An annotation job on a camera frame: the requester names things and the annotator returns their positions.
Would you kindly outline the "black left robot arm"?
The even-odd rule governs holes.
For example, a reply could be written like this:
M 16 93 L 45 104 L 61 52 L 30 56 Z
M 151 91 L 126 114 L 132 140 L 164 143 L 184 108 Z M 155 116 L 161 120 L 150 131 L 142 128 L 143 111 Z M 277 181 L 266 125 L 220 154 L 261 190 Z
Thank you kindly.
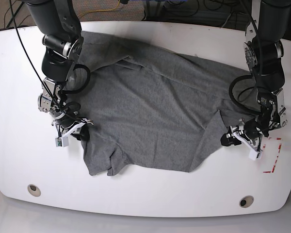
M 283 85 L 285 75 L 282 67 L 284 48 L 281 42 L 291 13 L 291 0 L 253 0 L 251 7 L 240 1 L 249 23 L 245 30 L 244 51 L 250 75 L 236 78 L 229 86 L 229 96 L 234 104 L 255 117 L 237 126 L 230 126 L 221 137 L 222 146 L 246 143 L 259 148 L 262 137 L 287 124 Z M 251 110 L 233 95 L 237 82 L 253 78 L 251 88 L 257 92 L 260 110 Z

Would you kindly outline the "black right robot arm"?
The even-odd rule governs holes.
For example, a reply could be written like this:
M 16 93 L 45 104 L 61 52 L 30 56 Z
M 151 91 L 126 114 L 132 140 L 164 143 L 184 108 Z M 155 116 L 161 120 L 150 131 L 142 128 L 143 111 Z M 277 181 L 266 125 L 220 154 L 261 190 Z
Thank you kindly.
M 49 113 L 58 133 L 56 144 L 63 146 L 64 136 L 71 135 L 79 141 L 89 140 L 88 119 L 78 116 L 81 105 L 67 102 L 67 96 L 81 92 L 90 81 L 90 70 L 78 64 L 84 38 L 81 23 L 70 0 L 26 0 L 24 2 L 40 32 L 46 52 L 41 69 L 45 75 L 43 92 L 38 98 L 38 108 Z M 86 73 L 83 86 L 67 90 L 68 79 L 75 70 Z

